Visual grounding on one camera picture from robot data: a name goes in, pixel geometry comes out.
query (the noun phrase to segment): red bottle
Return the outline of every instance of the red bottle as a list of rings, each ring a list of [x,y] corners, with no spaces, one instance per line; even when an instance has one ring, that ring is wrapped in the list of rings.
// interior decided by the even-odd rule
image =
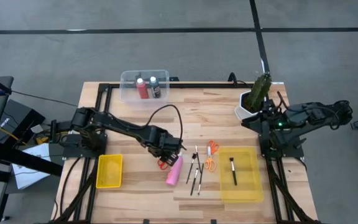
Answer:
[[[143,81],[143,78],[138,78],[136,80],[137,91],[139,92],[141,99],[148,99],[149,93],[147,91],[146,82]]]

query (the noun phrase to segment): clear plastic container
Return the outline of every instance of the clear plastic container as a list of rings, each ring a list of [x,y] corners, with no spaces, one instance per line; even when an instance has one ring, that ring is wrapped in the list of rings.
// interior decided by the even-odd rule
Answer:
[[[160,96],[154,98],[150,78],[155,77],[160,87]],[[142,99],[136,82],[141,78],[146,84],[148,98]],[[166,70],[125,71],[121,74],[119,85],[120,100],[128,103],[166,103],[169,101],[169,73]]]

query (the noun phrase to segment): translucent yellow tray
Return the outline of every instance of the translucent yellow tray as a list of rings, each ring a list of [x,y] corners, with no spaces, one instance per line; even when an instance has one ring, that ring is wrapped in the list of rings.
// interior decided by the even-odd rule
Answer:
[[[106,189],[120,187],[122,182],[122,155],[99,156],[96,188]]]
[[[263,201],[264,193],[255,148],[220,147],[218,152],[222,200],[225,203]],[[230,157],[234,158],[237,185],[234,185]]]

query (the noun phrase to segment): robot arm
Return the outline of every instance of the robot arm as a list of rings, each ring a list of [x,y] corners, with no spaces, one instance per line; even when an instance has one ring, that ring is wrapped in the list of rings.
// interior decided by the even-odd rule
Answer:
[[[271,157],[303,157],[303,151],[297,150],[306,140],[300,139],[301,135],[323,126],[335,130],[352,119],[353,110],[346,100],[331,105],[311,102],[287,106],[278,95],[279,106],[268,100],[258,116],[242,120],[243,126],[260,134],[262,153]]]
[[[135,138],[147,147],[154,156],[172,166],[178,159],[182,140],[173,137],[167,130],[154,125],[138,126],[116,118],[111,113],[99,112],[94,108],[78,108],[71,121],[71,128],[81,134],[82,146],[97,150],[100,145],[98,130],[107,129]]]

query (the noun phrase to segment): scissors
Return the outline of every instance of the scissors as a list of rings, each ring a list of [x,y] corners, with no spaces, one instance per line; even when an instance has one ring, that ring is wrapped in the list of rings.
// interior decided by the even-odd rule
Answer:
[[[161,160],[157,161],[158,166],[160,167],[161,170],[165,170],[168,168],[168,164],[166,162],[162,162]]]
[[[211,155],[215,154],[215,152],[219,149],[219,145],[216,144],[213,140],[208,142],[207,147],[211,147]]]
[[[204,167],[205,167],[205,169],[208,169],[210,172],[213,172],[216,168],[216,164],[212,160],[210,145],[208,145],[206,152],[207,152],[208,157],[206,158],[206,161],[204,162]]]

